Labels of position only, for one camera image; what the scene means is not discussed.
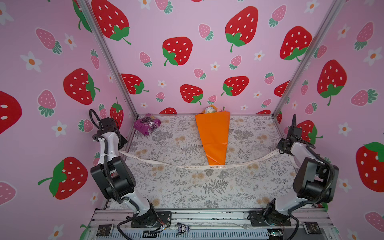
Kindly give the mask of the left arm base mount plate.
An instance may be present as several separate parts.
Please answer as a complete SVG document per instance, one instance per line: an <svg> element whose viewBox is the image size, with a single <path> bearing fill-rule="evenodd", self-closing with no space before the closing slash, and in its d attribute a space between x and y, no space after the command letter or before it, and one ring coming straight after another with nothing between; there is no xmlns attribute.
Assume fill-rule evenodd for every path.
<svg viewBox="0 0 384 240"><path fill-rule="evenodd" d="M131 228L159 228L163 225L170 225L172 219L172 212L160 211L149 212L142 216L136 217L131 221Z"/></svg>

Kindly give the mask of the orange wrapping paper sheet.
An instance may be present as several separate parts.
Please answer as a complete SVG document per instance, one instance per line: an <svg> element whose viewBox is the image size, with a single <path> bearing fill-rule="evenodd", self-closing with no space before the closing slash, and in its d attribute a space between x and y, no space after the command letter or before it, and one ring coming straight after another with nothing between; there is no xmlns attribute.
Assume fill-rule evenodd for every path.
<svg viewBox="0 0 384 240"><path fill-rule="evenodd" d="M216 112L205 114L203 110L195 116L201 142L209 165L225 165L231 114L214 105L209 107Z"/></svg>

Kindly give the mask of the white ribbon strip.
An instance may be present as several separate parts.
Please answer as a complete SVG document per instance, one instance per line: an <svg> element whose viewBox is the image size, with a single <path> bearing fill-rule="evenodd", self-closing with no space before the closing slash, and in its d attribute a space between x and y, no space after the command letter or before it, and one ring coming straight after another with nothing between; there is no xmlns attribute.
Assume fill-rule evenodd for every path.
<svg viewBox="0 0 384 240"><path fill-rule="evenodd" d="M248 165L252 165L252 164L256 164L260 161L263 161L263 160L267 160L277 154L280 153L279 150L274 150L270 153L268 153L267 155L261 157L261 158L258 158L258 159L255 159L255 160L252 160L252 161L248 161L248 162L245 162L245 163L238 163L238 164L230 164L230 165L181 165L181 166L176 166L176 165L170 165L170 164L167 164L167 163L163 163L163 162L159 162L159 161L153 161L153 160L147 160L147 159L141 159L137 156L134 156L132 154L129 154L127 153L126 151L119 151L120 154L128 157L128 158L133 158L133 159L136 159L138 161L141 161L143 163L147 163L147 164L151 164L151 165L164 165L164 166L170 166L170 167L173 167L173 168L179 168L179 169L189 169L189 170L213 170L213 169L232 169L232 168L238 168L238 167L242 167L242 166L248 166Z"/></svg>

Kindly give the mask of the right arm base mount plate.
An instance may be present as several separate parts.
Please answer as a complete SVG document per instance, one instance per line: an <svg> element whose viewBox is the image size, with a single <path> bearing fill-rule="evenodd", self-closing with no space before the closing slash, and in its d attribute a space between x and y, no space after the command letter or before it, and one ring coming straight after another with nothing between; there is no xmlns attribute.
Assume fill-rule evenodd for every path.
<svg viewBox="0 0 384 240"><path fill-rule="evenodd" d="M265 210L250 211L247 220L253 227L289 227L290 217L279 213L266 214Z"/></svg>

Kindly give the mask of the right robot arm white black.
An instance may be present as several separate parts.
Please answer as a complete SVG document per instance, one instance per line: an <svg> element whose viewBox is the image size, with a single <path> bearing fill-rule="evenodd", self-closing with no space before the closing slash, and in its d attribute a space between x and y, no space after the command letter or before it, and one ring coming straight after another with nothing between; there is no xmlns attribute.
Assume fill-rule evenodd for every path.
<svg viewBox="0 0 384 240"><path fill-rule="evenodd" d="M315 146L302 136L305 127L297 124L293 115L287 137L277 145L280 154L286 154L300 161L300 168L294 179L293 190L267 204L263 213L270 226L284 224L293 217L292 213L308 204L329 203L333 200L339 168L315 152Z"/></svg>

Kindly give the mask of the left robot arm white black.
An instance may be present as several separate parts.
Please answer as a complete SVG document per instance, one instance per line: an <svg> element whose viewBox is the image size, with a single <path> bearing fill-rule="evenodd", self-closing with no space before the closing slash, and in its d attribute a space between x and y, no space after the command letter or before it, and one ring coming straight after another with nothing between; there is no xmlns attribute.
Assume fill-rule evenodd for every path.
<svg viewBox="0 0 384 240"><path fill-rule="evenodd" d="M107 200L127 204L136 214L135 220L146 227L157 224L159 216L154 206L135 190L136 180L120 156L119 150L128 142L120 133L117 121L112 118L100 119L90 109L89 116L97 128L93 140L100 143L99 163L91 168L91 175Z"/></svg>

